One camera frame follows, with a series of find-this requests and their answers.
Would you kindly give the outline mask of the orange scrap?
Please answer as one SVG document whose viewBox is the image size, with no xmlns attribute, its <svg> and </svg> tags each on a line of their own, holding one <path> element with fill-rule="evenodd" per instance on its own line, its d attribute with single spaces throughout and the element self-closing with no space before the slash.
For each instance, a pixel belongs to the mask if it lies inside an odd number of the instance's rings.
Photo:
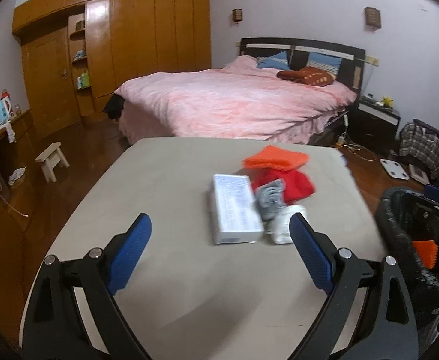
<svg viewBox="0 0 439 360">
<path fill-rule="evenodd" d="M 433 240 L 428 241 L 413 241 L 413 247 L 422 264 L 429 270 L 432 270 L 437 262 L 438 246 Z"/>
</svg>

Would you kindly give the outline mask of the white tissue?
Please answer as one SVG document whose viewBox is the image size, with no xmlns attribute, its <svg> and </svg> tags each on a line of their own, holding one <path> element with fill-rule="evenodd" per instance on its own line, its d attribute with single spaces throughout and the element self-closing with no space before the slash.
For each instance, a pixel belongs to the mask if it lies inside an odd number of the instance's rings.
<svg viewBox="0 0 439 360">
<path fill-rule="evenodd" d="M 268 222 L 266 233 L 270 236 L 273 244 L 289 245 L 293 243 L 290 236 L 289 223 L 295 214 L 301 214 L 305 219 L 308 219 L 307 209 L 303 205 L 286 205 Z"/>
</svg>

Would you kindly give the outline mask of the white cardboard box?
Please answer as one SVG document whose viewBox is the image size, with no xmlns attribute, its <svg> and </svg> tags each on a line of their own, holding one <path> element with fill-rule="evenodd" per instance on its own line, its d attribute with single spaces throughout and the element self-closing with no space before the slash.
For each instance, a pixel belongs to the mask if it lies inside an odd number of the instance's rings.
<svg viewBox="0 0 439 360">
<path fill-rule="evenodd" d="M 214 174 L 209 204 L 215 245 L 254 243 L 262 238 L 263 221 L 248 176 Z"/>
</svg>

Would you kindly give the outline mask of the black lined trash bin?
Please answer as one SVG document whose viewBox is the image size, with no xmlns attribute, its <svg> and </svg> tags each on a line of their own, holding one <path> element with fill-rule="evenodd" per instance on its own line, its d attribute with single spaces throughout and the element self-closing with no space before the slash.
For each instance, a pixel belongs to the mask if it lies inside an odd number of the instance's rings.
<svg viewBox="0 0 439 360">
<path fill-rule="evenodd" d="M 427 269 L 412 245 L 413 241 L 428 241 L 421 228 L 414 223 L 412 198 L 423 195 L 407 188 L 386 189 L 374 218 L 389 254 L 398 261 L 419 329 L 425 328 L 439 316 L 439 241 L 437 262 Z"/>
</svg>

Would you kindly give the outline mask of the plaid bag on chair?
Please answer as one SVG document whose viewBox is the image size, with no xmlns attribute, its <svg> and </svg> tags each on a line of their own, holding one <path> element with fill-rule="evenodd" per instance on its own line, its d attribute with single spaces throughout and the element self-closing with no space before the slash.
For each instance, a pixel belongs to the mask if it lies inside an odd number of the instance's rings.
<svg viewBox="0 0 439 360">
<path fill-rule="evenodd" d="M 399 134 L 398 155 L 414 158 L 427 168 L 431 180 L 439 179 L 439 130 L 413 119 Z"/>
</svg>

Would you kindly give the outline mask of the black white nightstand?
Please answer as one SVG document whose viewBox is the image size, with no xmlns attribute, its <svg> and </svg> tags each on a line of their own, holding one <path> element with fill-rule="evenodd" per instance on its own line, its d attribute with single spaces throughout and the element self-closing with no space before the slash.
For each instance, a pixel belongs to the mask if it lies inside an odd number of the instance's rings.
<svg viewBox="0 0 439 360">
<path fill-rule="evenodd" d="M 354 102 L 348 118 L 348 135 L 354 143 L 385 158 L 389 156 L 401 122 L 398 111 L 360 98 Z"/>
</svg>

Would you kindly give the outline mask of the red cloth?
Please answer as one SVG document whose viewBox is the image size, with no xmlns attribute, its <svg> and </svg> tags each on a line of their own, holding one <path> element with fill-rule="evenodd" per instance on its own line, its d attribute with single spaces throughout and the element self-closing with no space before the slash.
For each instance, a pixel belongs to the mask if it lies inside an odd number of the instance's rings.
<svg viewBox="0 0 439 360">
<path fill-rule="evenodd" d="M 288 205 L 292 205 L 315 193 L 315 186 L 309 177 L 295 169 L 288 171 L 264 169 L 263 172 L 253 179 L 253 190 L 256 191 L 260 186 L 279 179 L 284 182 L 283 199 Z"/>
</svg>

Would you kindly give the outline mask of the black wooden headboard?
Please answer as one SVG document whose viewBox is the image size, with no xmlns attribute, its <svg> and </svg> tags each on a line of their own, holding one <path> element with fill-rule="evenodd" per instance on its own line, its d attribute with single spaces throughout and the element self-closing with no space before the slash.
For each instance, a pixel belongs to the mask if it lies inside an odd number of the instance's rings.
<svg viewBox="0 0 439 360">
<path fill-rule="evenodd" d="M 311 53 L 340 58 L 337 80 L 360 95 L 366 58 L 364 49 L 328 41 L 287 37 L 242 38 L 237 46 L 240 55 L 253 57 L 267 57 L 285 51 L 293 70 L 305 67 Z"/>
</svg>

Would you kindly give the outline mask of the white mask on sideboard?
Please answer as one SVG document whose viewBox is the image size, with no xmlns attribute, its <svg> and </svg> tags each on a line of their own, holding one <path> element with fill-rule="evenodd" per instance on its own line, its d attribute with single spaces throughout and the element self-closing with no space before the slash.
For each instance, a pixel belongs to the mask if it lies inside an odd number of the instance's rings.
<svg viewBox="0 0 439 360">
<path fill-rule="evenodd" d="M 13 186 L 17 181 L 19 181 L 26 173 L 26 167 L 20 167 L 13 171 L 9 176 L 8 183 L 9 186 Z"/>
</svg>

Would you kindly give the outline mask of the small white wooden stool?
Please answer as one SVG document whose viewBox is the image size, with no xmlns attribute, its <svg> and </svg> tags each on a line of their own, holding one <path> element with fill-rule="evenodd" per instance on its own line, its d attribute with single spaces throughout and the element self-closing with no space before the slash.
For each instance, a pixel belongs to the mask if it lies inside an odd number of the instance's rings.
<svg viewBox="0 0 439 360">
<path fill-rule="evenodd" d="M 65 168 L 70 166 L 62 152 L 61 145 L 62 144 L 59 141 L 54 142 L 35 158 L 35 162 L 41 166 L 41 170 L 47 183 L 55 183 L 57 181 L 57 177 L 54 173 L 54 168 L 57 165 Z"/>
</svg>

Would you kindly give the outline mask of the grey rolled sock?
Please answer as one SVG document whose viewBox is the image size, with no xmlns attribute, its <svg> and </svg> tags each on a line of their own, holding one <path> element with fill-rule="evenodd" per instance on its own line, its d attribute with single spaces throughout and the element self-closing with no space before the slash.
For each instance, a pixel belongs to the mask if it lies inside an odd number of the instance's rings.
<svg viewBox="0 0 439 360">
<path fill-rule="evenodd" d="M 263 221 L 270 221 L 286 207 L 284 202 L 285 183 L 282 179 L 272 180 L 257 187 L 254 192 L 258 211 Z"/>
</svg>

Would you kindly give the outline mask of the wooden sideboard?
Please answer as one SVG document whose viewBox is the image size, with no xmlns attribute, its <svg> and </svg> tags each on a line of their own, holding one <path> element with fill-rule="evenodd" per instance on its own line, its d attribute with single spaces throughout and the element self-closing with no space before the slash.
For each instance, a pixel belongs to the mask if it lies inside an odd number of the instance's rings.
<svg viewBox="0 0 439 360">
<path fill-rule="evenodd" d="M 0 126 L 0 303 L 18 307 L 25 301 L 25 240 L 37 193 L 35 177 L 34 122 L 29 111 Z M 26 167 L 13 186 L 13 171 Z"/>
</svg>

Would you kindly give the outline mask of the left blue pillow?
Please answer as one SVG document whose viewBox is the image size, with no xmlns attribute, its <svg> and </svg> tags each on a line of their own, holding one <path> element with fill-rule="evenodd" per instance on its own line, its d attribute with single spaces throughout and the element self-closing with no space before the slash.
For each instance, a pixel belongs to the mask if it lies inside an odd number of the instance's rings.
<svg viewBox="0 0 439 360">
<path fill-rule="evenodd" d="M 289 60 L 286 51 L 276 55 L 257 58 L 257 68 L 274 68 L 280 71 L 289 71 Z"/>
</svg>

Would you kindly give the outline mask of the black clothing at bed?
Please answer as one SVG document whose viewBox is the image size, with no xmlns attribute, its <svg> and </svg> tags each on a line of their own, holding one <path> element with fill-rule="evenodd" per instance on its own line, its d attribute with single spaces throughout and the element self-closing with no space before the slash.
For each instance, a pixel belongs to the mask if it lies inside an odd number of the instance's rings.
<svg viewBox="0 0 439 360">
<path fill-rule="evenodd" d="M 109 100 L 106 102 L 103 112 L 109 119 L 118 122 L 122 115 L 124 102 L 125 99 L 122 96 L 112 94 Z"/>
</svg>

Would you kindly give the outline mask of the left wall lamp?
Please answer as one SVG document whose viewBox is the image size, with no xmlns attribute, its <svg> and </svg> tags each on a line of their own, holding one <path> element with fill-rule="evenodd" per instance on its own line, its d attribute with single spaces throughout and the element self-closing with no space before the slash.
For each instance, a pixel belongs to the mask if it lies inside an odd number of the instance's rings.
<svg viewBox="0 0 439 360">
<path fill-rule="evenodd" d="M 243 12 L 241 8 L 232 9 L 232 21 L 237 24 L 243 20 Z"/>
</svg>

